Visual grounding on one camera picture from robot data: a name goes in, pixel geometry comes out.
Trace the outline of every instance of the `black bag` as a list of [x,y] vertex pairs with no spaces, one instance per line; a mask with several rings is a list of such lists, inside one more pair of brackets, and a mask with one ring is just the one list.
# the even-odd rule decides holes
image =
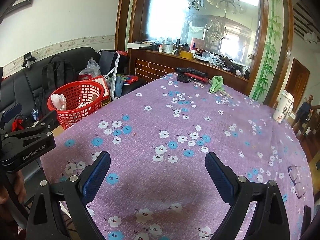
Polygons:
[[42,91],[36,104],[39,119],[50,111],[47,102],[51,94],[65,84],[76,81],[76,70],[70,62],[60,56],[53,56],[49,64],[42,69]]

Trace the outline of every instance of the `white container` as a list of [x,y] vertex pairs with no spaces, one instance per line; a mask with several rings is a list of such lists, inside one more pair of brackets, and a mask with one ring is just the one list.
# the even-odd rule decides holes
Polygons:
[[275,113],[273,114],[273,119],[281,123],[289,112],[290,106],[293,104],[293,96],[287,91],[283,91],[276,108]]

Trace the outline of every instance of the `white wall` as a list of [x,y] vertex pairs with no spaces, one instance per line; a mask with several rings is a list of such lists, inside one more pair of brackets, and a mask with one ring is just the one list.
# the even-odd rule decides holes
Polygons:
[[310,76],[306,86],[306,90],[304,95],[302,96],[302,100],[299,103],[299,107],[304,102],[304,97],[308,98],[310,94],[312,94],[314,97],[312,104],[320,105],[320,44],[306,43],[296,33],[293,34],[293,44],[290,62],[281,91],[284,90],[289,79],[293,58],[298,60],[310,71]]
[[[0,24],[0,66],[51,44],[115,35],[119,0],[33,0]],[[113,49],[114,43],[108,43]]]

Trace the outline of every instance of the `blue flower print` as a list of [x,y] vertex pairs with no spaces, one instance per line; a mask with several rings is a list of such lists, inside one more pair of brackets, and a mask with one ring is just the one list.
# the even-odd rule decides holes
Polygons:
[[103,144],[103,139],[102,139],[102,138],[99,138],[99,137],[94,138],[94,139],[91,141],[91,144],[92,144],[93,146],[98,147],[98,146],[100,146],[101,144]]
[[64,145],[66,146],[66,147],[68,147],[68,148],[70,148],[70,147],[72,147],[73,145],[75,145],[75,140],[73,140],[73,139],[69,139],[68,141],[66,141],[65,143],[64,143]]
[[118,135],[120,135],[121,134],[121,130],[115,130],[114,132],[113,132],[113,135],[114,136],[118,136]]
[[124,235],[121,231],[112,231],[108,234],[108,240],[122,240]]
[[202,136],[202,139],[203,139],[205,142],[210,142],[210,140],[211,140],[210,136],[209,136],[209,135],[206,135],[206,134],[204,134],[204,135]]
[[169,142],[168,143],[168,147],[170,148],[170,149],[177,149],[177,147],[178,147],[178,144],[176,143],[176,142],[173,142],[173,141],[171,141],[171,142]]
[[192,157],[194,155],[194,151],[193,150],[185,150],[183,155],[186,157]]
[[287,194],[287,193],[284,194],[283,197],[282,197],[282,199],[283,199],[283,202],[287,202],[287,200],[288,200],[288,194]]
[[129,134],[129,133],[131,133],[131,131],[132,131],[132,128],[130,125],[126,125],[125,127],[123,127],[124,134]]
[[123,120],[123,121],[129,121],[129,120],[130,120],[130,117],[129,117],[128,115],[124,115],[124,116],[122,117],[122,120]]
[[119,175],[116,173],[110,173],[107,177],[106,177],[106,183],[110,184],[110,185],[114,185],[116,183],[119,182]]
[[204,140],[197,140],[197,145],[199,145],[199,146],[204,145]]

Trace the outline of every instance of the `floral tablecloth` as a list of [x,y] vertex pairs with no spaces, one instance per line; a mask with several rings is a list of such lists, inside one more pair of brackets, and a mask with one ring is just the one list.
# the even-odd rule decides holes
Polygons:
[[[213,151],[237,175],[277,181],[291,239],[298,239],[303,207],[313,206],[306,156],[271,108],[224,88],[233,98],[177,82],[174,74],[153,81],[58,136],[56,148],[41,157],[44,172],[50,182],[64,181],[108,151],[111,167],[87,204],[106,239],[206,240],[229,209],[204,166]],[[237,239],[254,209],[251,203]]]

